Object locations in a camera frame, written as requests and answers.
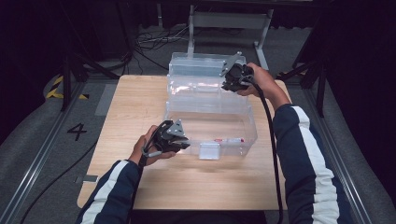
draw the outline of transparent storage bin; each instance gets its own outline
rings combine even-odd
[[[203,160],[245,156],[257,139],[247,97],[221,88],[225,60],[231,55],[173,53],[169,64],[168,101],[164,118],[182,120],[191,146],[179,153]],[[239,56],[238,63],[246,63]]]

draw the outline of person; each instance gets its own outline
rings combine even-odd
[[[254,63],[254,81],[273,106],[276,154],[285,176],[286,203],[290,223],[352,223],[350,205],[340,180],[334,176],[322,153],[322,143],[308,116],[290,103],[286,93],[273,77]],[[259,96],[253,86],[240,95]],[[143,147],[156,126],[142,135],[130,158],[117,161],[99,180],[91,197],[82,207],[76,223],[127,223],[132,197],[139,179],[138,162]],[[158,159],[169,159],[175,152],[149,158],[147,165]]]

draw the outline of metal stand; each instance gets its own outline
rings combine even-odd
[[[319,115],[324,118],[323,115],[323,99],[326,84],[326,63],[322,60],[318,62],[310,62],[303,64],[295,69],[289,71],[288,73],[280,73],[277,78],[279,80],[285,81],[291,77],[294,77],[303,71],[306,71],[303,79],[300,81],[300,85],[303,89],[310,89],[318,79],[318,94],[316,100],[316,107]]]
[[[95,63],[82,55],[79,55],[74,52],[67,52],[64,56],[64,104],[62,106],[61,111],[65,111],[69,106],[71,101],[71,73],[74,75],[76,82],[86,82],[88,79],[88,74],[83,67],[83,64],[87,64],[100,73],[104,74],[107,77],[113,79],[119,79],[120,76],[108,71],[98,63]]]
[[[194,53],[194,27],[260,29],[262,30],[260,41],[255,41],[253,44],[260,61],[260,66],[268,70],[268,64],[265,60],[262,46],[267,36],[273,12],[272,9],[268,10],[266,14],[196,12],[194,6],[190,6],[188,57],[192,57]]]

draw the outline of jacket sleeve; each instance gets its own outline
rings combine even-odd
[[[274,132],[290,223],[352,223],[343,186],[325,161],[320,137],[305,112],[282,105]]]
[[[139,173],[132,161],[117,161],[100,178],[76,223],[127,223]]]

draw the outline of white stripe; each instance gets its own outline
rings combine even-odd
[[[81,223],[93,223],[95,221],[96,216],[102,211],[103,207],[105,206],[108,194],[111,192],[111,190],[114,189],[117,178],[119,177],[121,170],[125,167],[126,164],[128,164],[128,161],[120,161],[120,163],[117,164],[116,167],[114,167],[109,179],[98,190],[97,194],[93,199],[93,203],[87,209],[87,211],[85,211]]]
[[[332,184],[334,174],[326,168],[324,157],[319,149],[318,143],[309,131],[309,117],[298,106],[293,106],[300,119],[300,131],[304,139],[309,160],[315,171],[316,193],[314,195],[314,223],[337,223],[340,211],[337,203],[336,188]]]

